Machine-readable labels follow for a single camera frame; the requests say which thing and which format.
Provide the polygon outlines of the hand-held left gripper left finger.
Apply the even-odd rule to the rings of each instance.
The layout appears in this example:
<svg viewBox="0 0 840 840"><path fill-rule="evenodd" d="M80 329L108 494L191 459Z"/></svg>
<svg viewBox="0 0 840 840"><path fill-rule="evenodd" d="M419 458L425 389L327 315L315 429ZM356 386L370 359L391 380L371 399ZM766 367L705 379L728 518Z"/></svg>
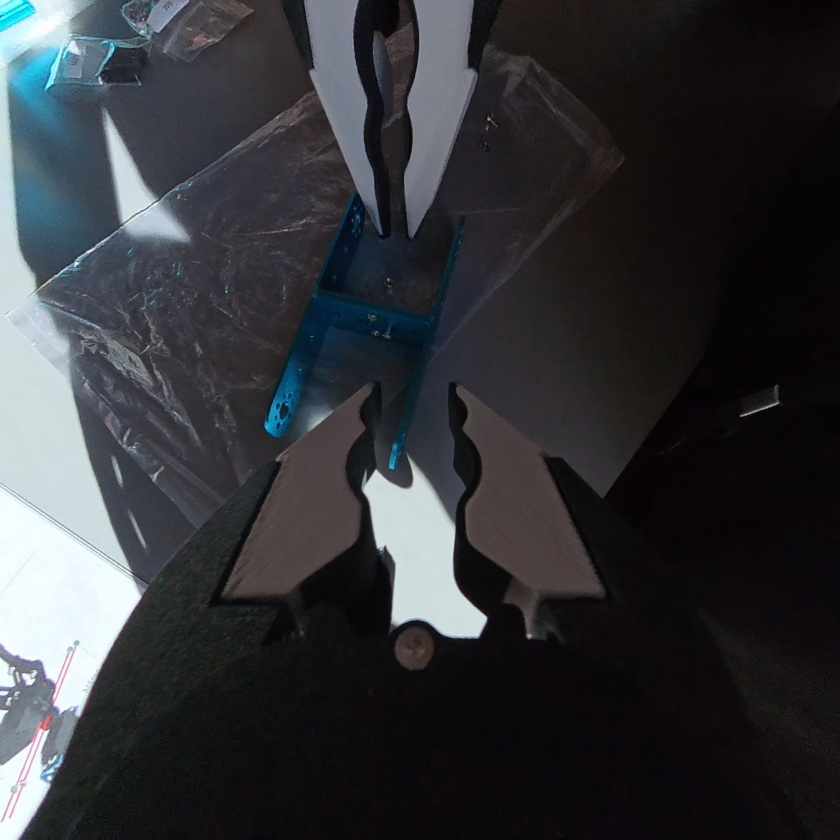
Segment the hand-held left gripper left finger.
<svg viewBox="0 0 840 840"><path fill-rule="evenodd" d="M220 604L383 611L383 558L364 494L381 417L381 385L364 385L279 457Z"/></svg>

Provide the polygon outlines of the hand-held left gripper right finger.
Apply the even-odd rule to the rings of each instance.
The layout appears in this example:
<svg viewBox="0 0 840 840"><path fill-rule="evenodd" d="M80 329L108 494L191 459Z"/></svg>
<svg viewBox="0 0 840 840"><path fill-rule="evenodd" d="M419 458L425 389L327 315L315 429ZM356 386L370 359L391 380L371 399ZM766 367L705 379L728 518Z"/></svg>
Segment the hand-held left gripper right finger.
<svg viewBox="0 0 840 840"><path fill-rule="evenodd" d="M462 384L452 384L454 573L477 608L606 598L547 456Z"/></svg>

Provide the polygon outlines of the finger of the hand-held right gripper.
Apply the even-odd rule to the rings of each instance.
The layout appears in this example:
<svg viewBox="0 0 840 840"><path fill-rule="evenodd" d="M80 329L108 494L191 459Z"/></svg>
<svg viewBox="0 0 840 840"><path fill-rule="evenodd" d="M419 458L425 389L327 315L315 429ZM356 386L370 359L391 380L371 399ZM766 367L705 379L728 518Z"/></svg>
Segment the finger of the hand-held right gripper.
<svg viewBox="0 0 840 840"><path fill-rule="evenodd" d="M406 235L417 236L443 181L478 80L469 63L475 2L408 2L414 65L406 89Z"/></svg>
<svg viewBox="0 0 840 840"><path fill-rule="evenodd" d="M385 102L375 71L377 2L305 1L310 77L376 232L391 234L382 149Z"/></svg>

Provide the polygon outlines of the blue metal bracket assembly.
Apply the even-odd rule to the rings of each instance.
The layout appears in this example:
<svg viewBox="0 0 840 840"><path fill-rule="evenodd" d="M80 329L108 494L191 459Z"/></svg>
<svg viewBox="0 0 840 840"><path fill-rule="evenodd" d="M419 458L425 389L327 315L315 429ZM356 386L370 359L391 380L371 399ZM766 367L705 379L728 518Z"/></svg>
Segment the blue metal bracket assembly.
<svg viewBox="0 0 840 840"><path fill-rule="evenodd" d="M434 226L446 246L446 261L429 263L424 234L415 239L380 238L365 231L368 214L358 194L346 205L329 252L266 409L264 429L282 438L293 425L312 369L330 330L361 336L378 346L410 350L411 375L389 458L402 459L456 260L466 216L439 216ZM428 273L426 267L434 271Z"/></svg>

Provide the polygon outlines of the small clear parts bag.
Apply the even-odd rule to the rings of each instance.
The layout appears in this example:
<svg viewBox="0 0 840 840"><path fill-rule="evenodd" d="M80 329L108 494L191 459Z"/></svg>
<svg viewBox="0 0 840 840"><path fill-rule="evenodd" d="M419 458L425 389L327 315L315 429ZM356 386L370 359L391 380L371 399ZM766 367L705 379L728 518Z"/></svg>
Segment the small clear parts bag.
<svg viewBox="0 0 840 840"><path fill-rule="evenodd" d="M254 13L239 1L129 1L120 11L153 49L184 62L218 44Z"/></svg>
<svg viewBox="0 0 840 840"><path fill-rule="evenodd" d="M59 87L139 87L149 64L144 38L110 39L69 35L61 43L45 90Z"/></svg>

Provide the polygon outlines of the clear plastic bag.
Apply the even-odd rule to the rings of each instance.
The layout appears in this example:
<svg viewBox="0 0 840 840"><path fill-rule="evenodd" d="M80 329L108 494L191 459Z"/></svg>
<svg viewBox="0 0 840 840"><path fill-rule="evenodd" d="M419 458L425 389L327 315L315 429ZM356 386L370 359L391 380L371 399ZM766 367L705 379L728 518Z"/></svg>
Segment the clear plastic bag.
<svg viewBox="0 0 840 840"><path fill-rule="evenodd" d="M487 114L498 144L481 149ZM417 237L445 263L439 216L465 233L434 340L446 347L623 160L533 59L486 48L435 205ZM132 217L11 319L165 495L175 536L131 560L149 583L280 450L266 409L354 191L318 94Z"/></svg>

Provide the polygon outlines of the printed instruction manual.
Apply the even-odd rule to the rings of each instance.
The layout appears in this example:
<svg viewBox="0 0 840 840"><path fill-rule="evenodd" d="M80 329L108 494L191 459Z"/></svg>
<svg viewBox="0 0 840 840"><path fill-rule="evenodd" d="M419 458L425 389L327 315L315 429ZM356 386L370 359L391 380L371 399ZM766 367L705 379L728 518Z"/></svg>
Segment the printed instruction manual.
<svg viewBox="0 0 840 840"><path fill-rule="evenodd" d="M147 584L1 491L1 838L20 838Z"/></svg>

